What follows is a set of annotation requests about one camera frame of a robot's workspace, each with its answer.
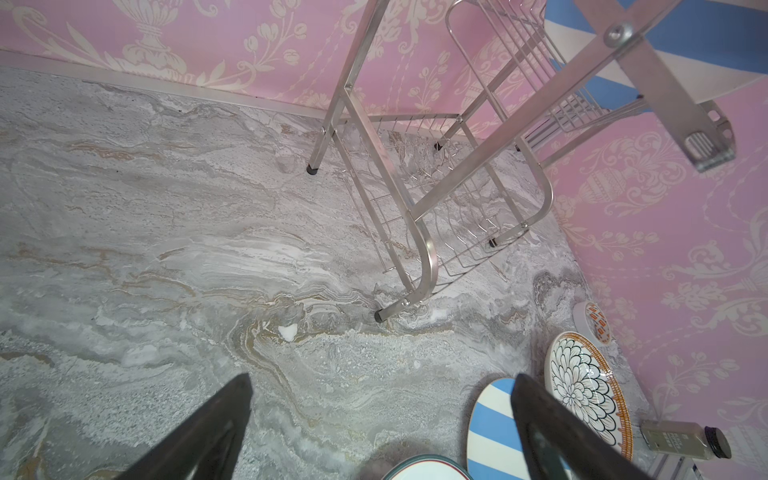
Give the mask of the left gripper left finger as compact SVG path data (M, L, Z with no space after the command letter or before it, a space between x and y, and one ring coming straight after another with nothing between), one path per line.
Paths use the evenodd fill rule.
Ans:
M235 376L119 477L232 478L251 415L252 396L250 376Z

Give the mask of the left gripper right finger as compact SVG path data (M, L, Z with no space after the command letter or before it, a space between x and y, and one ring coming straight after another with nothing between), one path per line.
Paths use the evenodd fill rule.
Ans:
M647 479L527 374L515 378L510 397L522 452L532 479Z

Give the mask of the floral pattern plate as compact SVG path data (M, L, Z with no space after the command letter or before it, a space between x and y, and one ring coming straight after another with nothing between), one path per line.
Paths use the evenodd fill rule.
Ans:
M546 389L625 458L633 458L630 412L612 368L583 335L566 331L545 360Z

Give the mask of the blue striped plate front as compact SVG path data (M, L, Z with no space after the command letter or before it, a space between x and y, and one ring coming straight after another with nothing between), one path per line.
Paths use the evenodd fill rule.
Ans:
M474 404L466 441L473 479L530 478L511 406L514 386L514 378L494 380Z

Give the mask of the blue striped plate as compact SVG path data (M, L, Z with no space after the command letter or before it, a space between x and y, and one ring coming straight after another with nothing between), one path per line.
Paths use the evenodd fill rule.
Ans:
M682 1L644 35L696 103L767 75L767 11L739 2ZM544 26L566 61L595 37L574 1L547 1ZM586 86L610 110L639 95L616 62Z
M494 380L474 404L466 441L473 479L530 478L511 406L514 386L514 378Z

